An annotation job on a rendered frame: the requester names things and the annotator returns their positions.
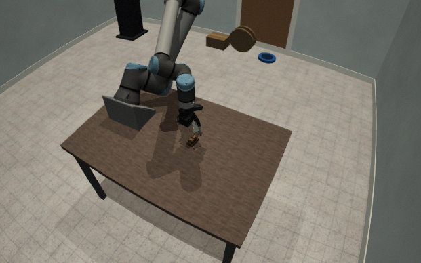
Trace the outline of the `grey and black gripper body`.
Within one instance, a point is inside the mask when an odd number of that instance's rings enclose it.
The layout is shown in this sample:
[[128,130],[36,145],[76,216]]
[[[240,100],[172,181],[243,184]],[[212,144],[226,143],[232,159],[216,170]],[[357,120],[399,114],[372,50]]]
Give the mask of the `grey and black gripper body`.
[[[177,119],[177,122],[179,122],[179,124],[187,128],[191,125],[196,115],[194,112],[191,112],[191,109],[193,109],[193,107],[190,109],[183,109],[183,108],[178,109],[179,115],[177,115],[177,118],[179,119],[179,121]],[[186,115],[184,112],[186,113]],[[181,116],[181,113],[182,113],[182,116]]]

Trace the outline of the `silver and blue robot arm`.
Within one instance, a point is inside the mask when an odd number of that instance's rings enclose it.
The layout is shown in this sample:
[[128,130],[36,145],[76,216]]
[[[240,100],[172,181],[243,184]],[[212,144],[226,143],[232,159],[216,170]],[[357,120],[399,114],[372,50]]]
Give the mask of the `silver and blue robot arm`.
[[[174,80],[178,93],[178,106],[183,109],[193,107],[191,112],[202,110],[203,106],[195,104],[195,80],[189,66],[185,63],[174,62],[195,18],[203,11],[205,2],[204,0],[164,0],[164,4],[165,9],[154,56],[150,58],[148,67],[127,63],[121,84],[113,98],[139,106],[140,90],[165,96],[170,91]],[[180,7],[178,6],[181,7],[179,15]]]

